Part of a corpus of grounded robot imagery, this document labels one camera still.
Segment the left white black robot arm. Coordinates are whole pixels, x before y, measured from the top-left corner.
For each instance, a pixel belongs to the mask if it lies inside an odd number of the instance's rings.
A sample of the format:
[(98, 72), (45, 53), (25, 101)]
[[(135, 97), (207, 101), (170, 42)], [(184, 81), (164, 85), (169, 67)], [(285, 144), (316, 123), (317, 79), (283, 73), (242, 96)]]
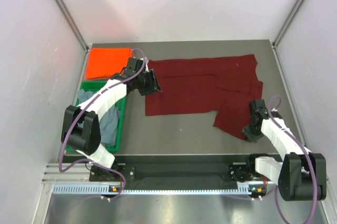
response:
[(137, 90), (141, 96), (161, 92), (148, 59), (130, 57), (121, 72), (115, 73), (106, 84), (87, 101), (65, 109), (61, 142), (85, 156), (101, 168), (108, 180), (119, 175), (115, 157), (101, 144), (100, 120), (119, 100)]

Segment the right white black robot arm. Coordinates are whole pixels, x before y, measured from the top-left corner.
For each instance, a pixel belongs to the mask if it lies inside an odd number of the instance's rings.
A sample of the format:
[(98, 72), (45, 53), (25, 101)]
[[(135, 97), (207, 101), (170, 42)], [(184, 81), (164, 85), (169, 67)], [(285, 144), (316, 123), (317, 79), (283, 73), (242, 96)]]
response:
[(242, 130), (249, 142), (266, 137), (277, 150), (281, 161), (267, 154), (251, 154), (246, 174), (253, 180), (265, 176), (274, 182), (285, 201), (326, 198), (326, 159), (293, 139), (278, 111), (268, 111), (264, 100), (249, 103), (251, 122)]

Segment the dark red t-shirt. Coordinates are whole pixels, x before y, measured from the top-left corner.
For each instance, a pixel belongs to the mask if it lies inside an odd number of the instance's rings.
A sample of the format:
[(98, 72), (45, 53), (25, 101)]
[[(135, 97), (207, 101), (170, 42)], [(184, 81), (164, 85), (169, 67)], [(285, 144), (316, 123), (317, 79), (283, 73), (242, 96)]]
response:
[(216, 111), (214, 127), (244, 139), (249, 102), (261, 99), (263, 82), (253, 54), (233, 57), (151, 60), (161, 92), (145, 98), (146, 116)]

